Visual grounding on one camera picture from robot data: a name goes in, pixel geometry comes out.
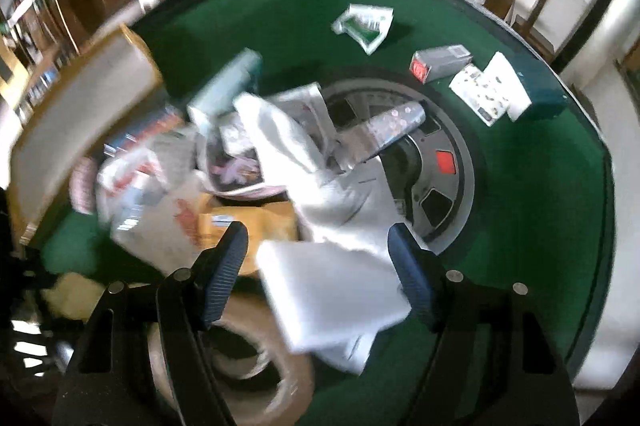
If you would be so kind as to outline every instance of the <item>green and white packet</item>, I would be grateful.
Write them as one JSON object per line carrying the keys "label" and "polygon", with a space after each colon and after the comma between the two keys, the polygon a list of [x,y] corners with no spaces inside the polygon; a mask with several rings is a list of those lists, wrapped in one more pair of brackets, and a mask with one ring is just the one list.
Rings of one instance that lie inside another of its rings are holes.
{"label": "green and white packet", "polygon": [[370,56],[385,40],[391,28],[394,10],[372,5],[349,5],[331,25],[336,34],[347,33]]}

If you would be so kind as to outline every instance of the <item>green felt surface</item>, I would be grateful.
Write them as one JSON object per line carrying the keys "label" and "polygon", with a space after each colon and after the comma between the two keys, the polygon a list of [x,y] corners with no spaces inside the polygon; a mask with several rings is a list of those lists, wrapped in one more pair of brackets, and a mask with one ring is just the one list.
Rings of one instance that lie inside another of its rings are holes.
{"label": "green felt surface", "polygon": [[[390,33],[372,56],[330,29],[349,3],[394,8]],[[496,51],[508,59],[528,52],[461,0],[174,0],[133,29],[151,49],[170,94],[183,102],[244,47],[264,58],[261,93],[306,84],[342,66],[371,64],[405,72],[416,50],[445,44],[466,46],[479,68]],[[585,317],[593,329],[604,301],[608,264],[603,255],[610,254],[610,243],[602,234],[612,218],[605,213],[606,150],[575,106],[554,120],[512,123],[503,117],[487,128],[447,85],[447,80],[432,84],[480,142],[486,185],[474,239],[463,251],[445,252],[444,263],[481,284],[525,283],[543,325],[568,358]],[[102,276],[98,264],[108,263],[106,242],[97,243],[84,231],[90,222],[82,218],[66,218],[43,251],[46,265],[64,271],[82,263],[85,274]],[[72,256],[60,244],[80,240],[80,234],[85,243],[78,241],[74,248],[82,252]],[[113,263],[122,258],[114,255]],[[109,272],[116,267],[110,265]],[[596,285],[601,294],[593,301]],[[592,333],[588,330],[587,343]],[[300,424],[397,421],[434,341],[411,317],[379,335],[359,378],[319,366],[316,396]]]}

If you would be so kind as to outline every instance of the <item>packing tape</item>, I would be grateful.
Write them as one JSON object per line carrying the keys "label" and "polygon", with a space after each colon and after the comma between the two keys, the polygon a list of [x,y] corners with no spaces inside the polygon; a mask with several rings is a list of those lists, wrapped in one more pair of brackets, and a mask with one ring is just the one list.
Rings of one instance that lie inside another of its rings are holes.
{"label": "packing tape", "polygon": [[[314,373],[309,356],[289,353],[270,309],[255,297],[232,294],[216,326],[241,336],[257,351],[256,356],[244,360],[212,356],[218,370],[235,379],[249,379],[273,362],[280,374],[280,382],[272,392],[240,392],[218,381],[236,423],[239,426],[295,424],[311,403],[314,392]],[[156,388],[175,408],[158,324],[153,324],[150,329],[148,346]]]}

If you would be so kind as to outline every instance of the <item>red square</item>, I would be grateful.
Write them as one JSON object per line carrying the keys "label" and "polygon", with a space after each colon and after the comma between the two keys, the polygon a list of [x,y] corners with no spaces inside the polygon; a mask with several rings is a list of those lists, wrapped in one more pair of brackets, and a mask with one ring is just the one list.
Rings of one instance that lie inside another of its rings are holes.
{"label": "red square", "polygon": [[453,153],[450,151],[436,151],[436,158],[438,160],[438,167],[442,173],[445,175],[456,174],[456,161],[453,158]]}
{"label": "red square", "polygon": [[422,84],[424,84],[424,82],[427,80],[427,76],[429,75],[428,67],[424,66],[420,61],[418,61],[414,57],[414,59],[412,59],[411,61],[411,66],[409,68],[411,70],[411,73],[413,73],[416,76],[416,78]]}

